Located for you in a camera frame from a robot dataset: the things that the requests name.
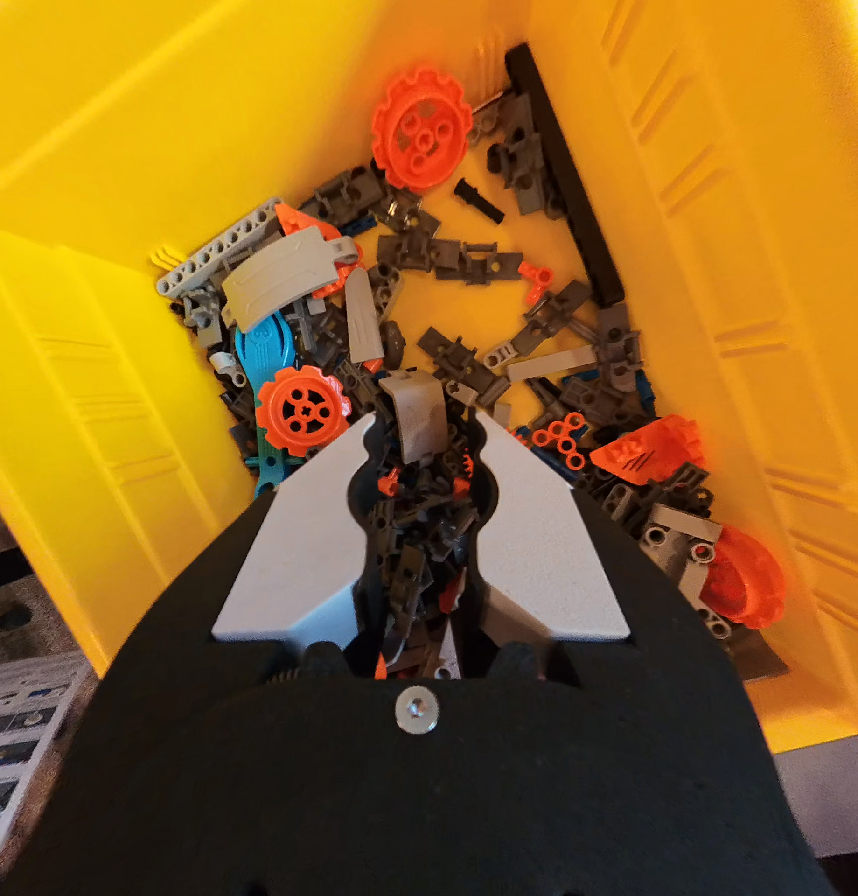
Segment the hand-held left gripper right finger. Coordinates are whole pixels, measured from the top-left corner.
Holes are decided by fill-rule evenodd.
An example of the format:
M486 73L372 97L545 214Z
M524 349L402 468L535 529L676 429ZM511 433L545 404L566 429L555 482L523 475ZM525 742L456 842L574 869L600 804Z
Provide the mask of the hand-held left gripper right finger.
M628 622L567 482L483 411L472 451L490 475L490 510L473 558L480 627L499 648L623 643Z

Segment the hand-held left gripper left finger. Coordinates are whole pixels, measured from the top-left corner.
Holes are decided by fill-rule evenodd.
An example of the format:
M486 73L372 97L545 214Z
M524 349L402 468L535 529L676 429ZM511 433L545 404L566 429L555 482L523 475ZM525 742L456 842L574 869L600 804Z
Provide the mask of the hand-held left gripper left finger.
M217 641L281 641L302 653L355 639L367 535L348 489L367 463L363 440L375 421L365 415L278 487L212 627Z

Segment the yellow plastic parts bin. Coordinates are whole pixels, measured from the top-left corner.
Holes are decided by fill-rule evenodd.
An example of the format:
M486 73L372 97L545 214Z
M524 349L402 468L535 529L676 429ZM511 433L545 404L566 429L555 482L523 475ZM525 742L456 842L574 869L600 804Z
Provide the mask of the yellow plastic parts bin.
M102 676L252 497L158 268L524 41L656 409L784 570L768 742L858 734L858 2L0 2L0 512Z

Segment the orange triangular holed piece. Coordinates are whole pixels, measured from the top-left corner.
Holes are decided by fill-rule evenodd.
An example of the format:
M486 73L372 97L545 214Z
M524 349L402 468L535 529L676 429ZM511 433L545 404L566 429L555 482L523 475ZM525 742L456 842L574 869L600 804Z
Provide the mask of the orange triangular holed piece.
M555 420L546 428L532 434L532 444L540 449L554 449L573 472L580 472L586 465L579 442L587 431L586 420L578 411L571 411L562 420Z

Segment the light grey curved panel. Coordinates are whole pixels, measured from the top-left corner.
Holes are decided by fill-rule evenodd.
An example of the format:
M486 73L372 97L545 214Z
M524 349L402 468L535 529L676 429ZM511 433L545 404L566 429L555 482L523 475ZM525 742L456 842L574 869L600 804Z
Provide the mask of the light grey curved panel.
M723 641L730 638L732 626L701 597L722 531L719 523L656 503L642 531L639 546L678 587L714 638Z
M355 241L325 240L318 227L279 238L234 269L223 282L237 328L249 332L294 300L338 281L337 263L357 263Z

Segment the orange toothed wheel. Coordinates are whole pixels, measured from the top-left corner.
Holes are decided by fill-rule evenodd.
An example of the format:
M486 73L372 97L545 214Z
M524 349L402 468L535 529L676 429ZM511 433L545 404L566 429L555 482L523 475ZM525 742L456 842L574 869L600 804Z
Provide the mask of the orange toothed wheel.
M702 601L732 623L760 630L780 621L786 585L770 551L738 528L725 524L701 591Z
M256 420L266 442L294 457L335 441L348 429L352 413L341 382L308 364L279 370L260 387L257 402Z
M415 194L444 183L468 149L472 108L453 76L420 66L398 76L371 119L371 150L390 185Z

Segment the light grey angled panel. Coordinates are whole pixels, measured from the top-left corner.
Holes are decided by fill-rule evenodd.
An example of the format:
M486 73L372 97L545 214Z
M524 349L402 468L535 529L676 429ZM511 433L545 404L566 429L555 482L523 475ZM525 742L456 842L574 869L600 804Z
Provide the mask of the light grey angled panel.
M405 464L430 462L449 445L441 381L419 369L402 372L395 381L392 397L402 460Z

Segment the light grey flat bar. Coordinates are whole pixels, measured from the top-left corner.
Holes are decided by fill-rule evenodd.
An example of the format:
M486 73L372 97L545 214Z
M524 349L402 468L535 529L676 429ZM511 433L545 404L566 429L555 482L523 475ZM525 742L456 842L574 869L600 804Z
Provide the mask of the light grey flat bar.
M585 345L513 362L508 365L506 375L512 383L517 383L588 365L597 367L598 357L593 346Z

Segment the light grey blade piece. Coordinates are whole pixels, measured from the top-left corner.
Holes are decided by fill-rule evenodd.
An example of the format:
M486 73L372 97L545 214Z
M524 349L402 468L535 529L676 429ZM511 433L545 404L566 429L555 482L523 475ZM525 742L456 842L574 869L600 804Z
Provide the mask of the light grey blade piece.
M368 273L355 267L345 282L348 354L353 364L382 359L384 350Z

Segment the small orange connector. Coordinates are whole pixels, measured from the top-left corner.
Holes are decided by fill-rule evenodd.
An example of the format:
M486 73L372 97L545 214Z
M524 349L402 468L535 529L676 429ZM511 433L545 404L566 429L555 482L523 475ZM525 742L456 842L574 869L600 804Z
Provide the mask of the small orange connector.
M551 287L554 279L553 271L548 267L523 261L518 266L518 272L531 284L525 301L528 307L532 307Z

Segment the pile of dark grey parts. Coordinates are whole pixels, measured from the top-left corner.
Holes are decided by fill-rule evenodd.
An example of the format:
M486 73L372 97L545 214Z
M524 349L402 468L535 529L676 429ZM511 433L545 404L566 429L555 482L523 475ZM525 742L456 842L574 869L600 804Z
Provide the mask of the pile of dark grey parts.
M390 313L405 270L422 271L442 282L486 286L520 280L523 254L500 252L496 244L438 238L438 221L423 216L414 193L390 185L375 160L372 167L343 172L298 210L326 220L363 249L384 350L382 359L362 364L350 361L345 288L325 298L306 294L276 312L292 331L296 357L291 367L313 365L341 382L352 404L348 429L369 413L376 416L363 440L367 463L348 489L349 508L367 535L365 566L354 593L358 633L345 649L320 642L302 653L281 641L219 642L212 629L211 639L227 644L275 642L299 657L315 645L330 644L334 651L344 652L360 674L371 672L376 664L392 672L414 668L416 659L410 655L420 651L417 635L426 634L427 643L439 648L441 635L449 634L459 657L466 661L467 675L482 675L500 648L480 627L482 593L473 550L477 531L490 510L490 475L479 474L478 487L474 487L472 451L481 445L475 415L486 407L495 408L510 380L477 359L461 338L449 340L438 330L428 329L418 347L434 364L432 375L445 392L449 445L430 462L405 464L392 392L402 372L424 370L401 367L405 342ZM252 387L236 356L238 328L226 305L223 282L255 252L283 237L278 222L258 247L241 252L201 287L176 300L167 299L177 314L184 312L185 325L197 331L216 376L233 385L222 398L240 422L241 448L257 447L256 409ZM326 447L310 449L304 457L285 450L282 483ZM258 467L258 452L253 458ZM247 553L237 563L237 575L281 484L255 498L265 514ZM214 623L237 577L230 581L229 575L219 577L216 595L224 590L226 595ZM628 624L653 623L651 637L660 640L662 647L684 638L696 652L712 652L702 648L704 623L691 605L684 608L681 591L660 573L653 574L651 584L649 595L630 595L624 590L618 597L615 593Z

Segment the light grey holed beam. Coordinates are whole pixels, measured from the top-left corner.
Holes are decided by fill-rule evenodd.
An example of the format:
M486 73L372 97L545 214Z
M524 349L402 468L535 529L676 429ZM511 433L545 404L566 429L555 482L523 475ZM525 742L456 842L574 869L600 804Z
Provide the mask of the light grey holed beam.
M278 196L270 197L228 230L201 246L157 281L155 289L158 294L176 300L182 294L201 287L241 252L258 247L266 238L267 231L278 227L276 206L279 202L281 199Z

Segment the printed paper sheet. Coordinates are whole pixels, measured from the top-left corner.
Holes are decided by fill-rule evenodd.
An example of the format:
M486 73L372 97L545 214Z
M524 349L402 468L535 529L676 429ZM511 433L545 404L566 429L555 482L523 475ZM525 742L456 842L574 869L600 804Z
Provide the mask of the printed paper sheet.
M90 671L79 651L0 665L0 850L35 769Z

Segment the black pin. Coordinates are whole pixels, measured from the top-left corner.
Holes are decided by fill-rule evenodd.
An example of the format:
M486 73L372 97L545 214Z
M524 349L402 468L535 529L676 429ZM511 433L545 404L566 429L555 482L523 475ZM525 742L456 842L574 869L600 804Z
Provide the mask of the black pin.
M477 210L482 216L488 218L495 226L500 226L505 218L505 212L494 203L486 199L480 191L465 178L458 179L454 187L454 196L467 206Z

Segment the long black beam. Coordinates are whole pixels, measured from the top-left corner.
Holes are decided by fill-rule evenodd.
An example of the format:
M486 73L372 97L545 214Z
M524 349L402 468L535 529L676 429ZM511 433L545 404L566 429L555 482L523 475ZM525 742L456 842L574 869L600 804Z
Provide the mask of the long black beam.
M610 308L625 299L625 288L532 51L526 42L522 42L507 51L504 61L516 92L528 96L531 104L547 169L558 188L569 232L588 275L593 299L599 308Z

